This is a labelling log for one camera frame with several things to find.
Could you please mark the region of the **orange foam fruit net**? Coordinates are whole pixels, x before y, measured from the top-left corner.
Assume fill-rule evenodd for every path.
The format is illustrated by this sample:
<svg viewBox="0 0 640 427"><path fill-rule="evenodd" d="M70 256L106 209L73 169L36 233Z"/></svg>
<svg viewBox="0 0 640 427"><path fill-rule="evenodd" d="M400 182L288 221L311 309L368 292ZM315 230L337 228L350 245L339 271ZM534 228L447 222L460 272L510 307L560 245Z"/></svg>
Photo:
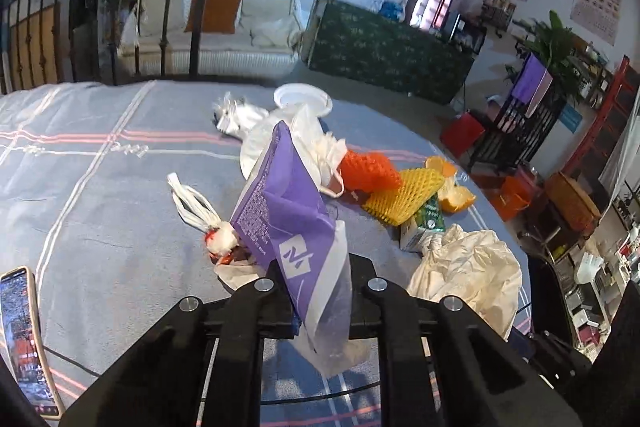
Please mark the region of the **orange foam fruit net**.
<svg viewBox="0 0 640 427"><path fill-rule="evenodd" d="M381 153L356 153L348 150L338 171L348 191L371 194L394 191L402 185L399 172Z"/></svg>

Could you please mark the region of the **red box on floor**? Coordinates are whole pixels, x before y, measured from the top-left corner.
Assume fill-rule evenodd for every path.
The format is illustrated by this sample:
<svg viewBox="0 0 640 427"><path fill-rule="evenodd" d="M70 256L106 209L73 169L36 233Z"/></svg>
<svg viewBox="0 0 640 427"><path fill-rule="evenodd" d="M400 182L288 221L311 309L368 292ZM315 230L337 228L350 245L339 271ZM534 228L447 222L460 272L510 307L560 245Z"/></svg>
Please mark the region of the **red box on floor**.
<svg viewBox="0 0 640 427"><path fill-rule="evenodd" d="M464 113L442 130L439 140L453 158L460 158L485 133L483 125L470 113Z"/></svg>

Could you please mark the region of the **orange cushion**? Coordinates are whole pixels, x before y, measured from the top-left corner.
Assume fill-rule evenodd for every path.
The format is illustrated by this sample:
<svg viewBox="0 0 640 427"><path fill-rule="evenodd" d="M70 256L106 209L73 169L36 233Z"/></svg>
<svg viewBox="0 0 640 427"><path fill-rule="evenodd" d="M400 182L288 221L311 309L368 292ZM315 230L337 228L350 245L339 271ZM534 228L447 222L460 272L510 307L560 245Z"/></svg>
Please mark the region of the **orange cushion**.
<svg viewBox="0 0 640 427"><path fill-rule="evenodd" d="M192 32L196 20L203 34L233 35L239 26L243 0L205 0L202 12L196 10L198 0L191 0L184 32Z"/></svg>

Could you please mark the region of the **grey striped bed sheet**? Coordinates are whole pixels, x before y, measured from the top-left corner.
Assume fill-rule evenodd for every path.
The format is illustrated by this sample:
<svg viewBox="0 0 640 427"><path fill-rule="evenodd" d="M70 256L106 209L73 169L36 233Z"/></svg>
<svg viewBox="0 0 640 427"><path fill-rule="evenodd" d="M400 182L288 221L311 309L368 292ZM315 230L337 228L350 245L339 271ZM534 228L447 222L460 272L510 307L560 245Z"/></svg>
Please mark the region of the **grey striped bed sheet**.
<svg viewBox="0 0 640 427"><path fill-rule="evenodd" d="M108 87L65 83L1 98L1 274L35 275L41 341L66 410L170 307L187 295L228 293L204 233L178 216L168 173L224 219L244 186L241 143L213 122L229 93L268 110L273 89L251 84L149 81ZM323 124L359 152L397 166L440 155L432 109L405 102L399 116L332 95ZM420 258L356 202L328 199L349 250L406 286ZM288 341L265 344L265 426L379 426L378 357L323 378Z"/></svg>

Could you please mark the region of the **green white milk carton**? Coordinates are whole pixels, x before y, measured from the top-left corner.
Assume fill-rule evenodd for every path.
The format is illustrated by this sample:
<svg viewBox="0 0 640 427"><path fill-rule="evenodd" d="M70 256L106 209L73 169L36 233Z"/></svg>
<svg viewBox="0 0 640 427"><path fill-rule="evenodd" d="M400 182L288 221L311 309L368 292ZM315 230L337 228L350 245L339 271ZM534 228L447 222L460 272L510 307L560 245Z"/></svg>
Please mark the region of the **green white milk carton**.
<svg viewBox="0 0 640 427"><path fill-rule="evenodd" d="M420 253L423 245L434 234L444 233L446 225L444 215L440 209L437 195L419 208L419 210L399 228L399 248L402 251Z"/></svg>

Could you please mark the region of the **smartphone with light case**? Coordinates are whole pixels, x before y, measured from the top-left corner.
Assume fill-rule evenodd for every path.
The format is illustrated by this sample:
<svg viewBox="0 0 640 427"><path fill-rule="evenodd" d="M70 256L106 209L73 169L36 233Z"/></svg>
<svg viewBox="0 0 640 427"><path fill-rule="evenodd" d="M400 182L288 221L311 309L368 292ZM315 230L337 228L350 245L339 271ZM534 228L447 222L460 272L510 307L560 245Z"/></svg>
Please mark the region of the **smartphone with light case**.
<svg viewBox="0 0 640 427"><path fill-rule="evenodd" d="M41 417L58 421L64 407L43 352L35 277L26 265L1 277L1 324L17 386Z"/></svg>

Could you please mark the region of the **yellow foam fruit net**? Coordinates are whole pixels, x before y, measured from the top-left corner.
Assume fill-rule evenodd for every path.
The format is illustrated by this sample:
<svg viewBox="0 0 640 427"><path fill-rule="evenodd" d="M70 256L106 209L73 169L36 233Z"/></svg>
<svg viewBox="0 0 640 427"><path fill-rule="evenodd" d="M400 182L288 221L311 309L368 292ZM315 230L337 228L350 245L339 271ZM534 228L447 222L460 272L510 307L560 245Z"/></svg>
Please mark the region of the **yellow foam fruit net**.
<svg viewBox="0 0 640 427"><path fill-rule="evenodd" d="M401 187L372 193L362 209L378 221L399 227L409 220L445 183L445 177L430 168L413 168L399 173Z"/></svg>

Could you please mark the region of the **purple plastic bag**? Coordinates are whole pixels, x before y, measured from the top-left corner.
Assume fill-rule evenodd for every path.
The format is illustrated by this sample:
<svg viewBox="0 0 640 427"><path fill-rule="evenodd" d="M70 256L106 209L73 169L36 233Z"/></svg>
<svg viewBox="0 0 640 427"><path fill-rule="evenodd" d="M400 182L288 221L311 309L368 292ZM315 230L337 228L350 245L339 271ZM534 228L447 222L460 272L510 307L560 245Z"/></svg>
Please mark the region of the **purple plastic bag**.
<svg viewBox="0 0 640 427"><path fill-rule="evenodd" d="M306 168L278 146L246 184L231 224L258 265L276 262L302 322L298 352L326 377L358 363L349 346L352 272L345 223L329 214Z"/></svg>

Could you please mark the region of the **orange plastic bucket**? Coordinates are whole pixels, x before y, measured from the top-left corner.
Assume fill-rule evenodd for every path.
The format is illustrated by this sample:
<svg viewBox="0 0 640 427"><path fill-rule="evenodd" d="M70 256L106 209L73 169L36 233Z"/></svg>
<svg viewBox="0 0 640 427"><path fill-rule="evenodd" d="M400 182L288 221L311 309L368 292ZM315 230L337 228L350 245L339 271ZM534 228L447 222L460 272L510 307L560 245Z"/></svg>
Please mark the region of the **orange plastic bucket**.
<svg viewBox="0 0 640 427"><path fill-rule="evenodd" d="M515 176L506 176L498 192L489 199L499 217L508 222L525 210L532 202L527 185Z"/></svg>

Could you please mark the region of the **white face mask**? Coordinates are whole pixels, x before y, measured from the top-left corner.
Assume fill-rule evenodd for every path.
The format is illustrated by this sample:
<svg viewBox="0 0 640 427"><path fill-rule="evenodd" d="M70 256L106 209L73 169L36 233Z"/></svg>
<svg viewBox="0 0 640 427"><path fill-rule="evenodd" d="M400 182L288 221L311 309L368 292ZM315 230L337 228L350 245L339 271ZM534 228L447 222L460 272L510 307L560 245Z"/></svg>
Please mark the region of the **white face mask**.
<svg viewBox="0 0 640 427"><path fill-rule="evenodd" d="M241 141L240 168L250 181L278 146L287 148L306 168L317 190L332 198L345 192L341 163L346 141L323 130L307 104L294 104L272 112L226 93L213 105L220 132Z"/></svg>

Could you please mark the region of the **green floral covered counter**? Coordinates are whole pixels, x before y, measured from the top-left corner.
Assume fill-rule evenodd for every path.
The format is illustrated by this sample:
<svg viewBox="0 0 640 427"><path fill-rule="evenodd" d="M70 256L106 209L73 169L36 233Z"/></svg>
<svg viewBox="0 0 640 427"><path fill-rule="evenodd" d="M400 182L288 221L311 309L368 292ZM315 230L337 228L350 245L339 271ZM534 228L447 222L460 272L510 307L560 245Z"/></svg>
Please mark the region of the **green floral covered counter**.
<svg viewBox="0 0 640 427"><path fill-rule="evenodd" d="M428 32L340 0L317 0L303 41L304 62L322 74L449 104L474 55Z"/></svg>

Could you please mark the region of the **white paper wrapper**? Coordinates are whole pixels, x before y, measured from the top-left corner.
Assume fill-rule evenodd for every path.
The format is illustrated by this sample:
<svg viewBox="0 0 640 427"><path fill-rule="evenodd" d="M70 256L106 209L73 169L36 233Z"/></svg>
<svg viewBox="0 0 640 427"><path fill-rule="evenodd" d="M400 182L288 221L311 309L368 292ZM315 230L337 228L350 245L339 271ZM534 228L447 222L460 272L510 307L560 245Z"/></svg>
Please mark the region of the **white paper wrapper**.
<svg viewBox="0 0 640 427"><path fill-rule="evenodd" d="M520 262L495 231L450 225L426 236L407 286L412 297L438 303L461 298L503 338L509 336L523 284Z"/></svg>

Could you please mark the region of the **knotted white plastic bag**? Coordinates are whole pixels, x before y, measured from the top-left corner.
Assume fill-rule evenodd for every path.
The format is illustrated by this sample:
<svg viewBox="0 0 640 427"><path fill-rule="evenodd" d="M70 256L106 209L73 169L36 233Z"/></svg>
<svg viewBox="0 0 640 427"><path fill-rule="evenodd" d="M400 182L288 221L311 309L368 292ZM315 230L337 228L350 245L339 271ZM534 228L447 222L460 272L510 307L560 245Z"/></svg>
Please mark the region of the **knotted white plastic bag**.
<svg viewBox="0 0 640 427"><path fill-rule="evenodd" d="M182 184L175 172L168 174L167 183L182 221L204 234L206 253L213 263L214 272L229 291L236 291L266 274L248 252L233 225L222 219L200 192Z"/></svg>

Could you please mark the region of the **orange patterned suitcase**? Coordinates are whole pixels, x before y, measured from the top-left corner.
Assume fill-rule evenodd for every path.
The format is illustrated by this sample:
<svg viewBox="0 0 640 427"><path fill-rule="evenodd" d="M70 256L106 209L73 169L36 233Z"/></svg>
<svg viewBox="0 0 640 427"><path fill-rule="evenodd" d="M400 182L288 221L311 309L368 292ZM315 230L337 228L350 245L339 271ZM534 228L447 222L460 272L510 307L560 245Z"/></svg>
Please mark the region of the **orange patterned suitcase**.
<svg viewBox="0 0 640 427"><path fill-rule="evenodd" d="M562 172L553 173L544 182L544 193L574 232L590 234L598 225L600 210L573 178Z"/></svg>

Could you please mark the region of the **orange peel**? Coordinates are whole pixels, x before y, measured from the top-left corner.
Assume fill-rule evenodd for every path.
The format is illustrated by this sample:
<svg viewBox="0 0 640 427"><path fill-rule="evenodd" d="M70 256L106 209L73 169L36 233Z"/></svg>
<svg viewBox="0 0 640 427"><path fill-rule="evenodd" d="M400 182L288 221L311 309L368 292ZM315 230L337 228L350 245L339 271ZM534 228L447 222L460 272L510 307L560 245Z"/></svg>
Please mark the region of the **orange peel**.
<svg viewBox="0 0 640 427"><path fill-rule="evenodd" d="M456 179L458 169L442 156L431 156L425 159L425 167L440 173L445 181L437 191L437 198L443 212L458 213L470 208L476 196L465 186L459 185Z"/></svg>

